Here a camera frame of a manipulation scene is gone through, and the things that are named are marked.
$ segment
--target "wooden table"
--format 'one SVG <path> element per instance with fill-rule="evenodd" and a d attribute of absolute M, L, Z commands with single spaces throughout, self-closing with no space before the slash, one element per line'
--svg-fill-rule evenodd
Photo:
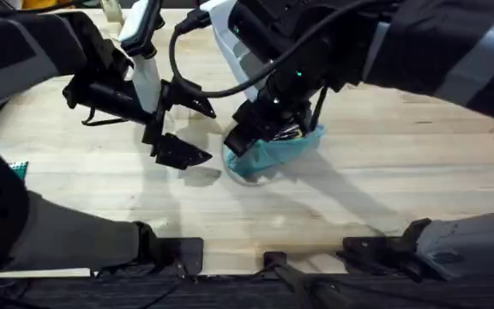
<path fill-rule="evenodd" d="M 98 10 L 88 13 L 105 36 L 117 37 L 118 25 Z M 167 24 L 154 35 L 166 79 L 172 27 L 185 13 L 164 11 Z M 181 37 L 178 62 L 206 89 L 236 83 L 210 28 Z M 324 253 L 346 236 L 397 235 L 423 217 L 494 211 L 494 121 L 440 100 L 369 86 L 331 94 L 319 149 L 283 167 L 270 184 L 244 186 L 224 172 L 220 154 L 242 94 L 212 100 L 216 120 L 185 110 L 167 119 L 166 130 L 214 156 L 180 172 L 154 164 L 138 124 L 82 126 L 87 109 L 70 110 L 61 95 L 68 80 L 40 84 L 5 107 L 0 153 L 30 161 L 28 188 L 54 202 L 145 221 L 160 236 L 204 238 L 206 274 L 253 272 L 265 251 L 341 270 Z"/>

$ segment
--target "blue cloth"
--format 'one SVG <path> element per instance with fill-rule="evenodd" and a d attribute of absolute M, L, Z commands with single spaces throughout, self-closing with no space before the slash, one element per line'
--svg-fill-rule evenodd
<path fill-rule="evenodd" d="M 325 128 L 318 125 L 309 135 L 290 141 L 256 141 L 242 157 L 238 158 L 229 148 L 224 146 L 224 162 L 241 177 L 248 177 L 269 167 L 287 163 L 308 148 L 316 148 L 325 133 Z"/>

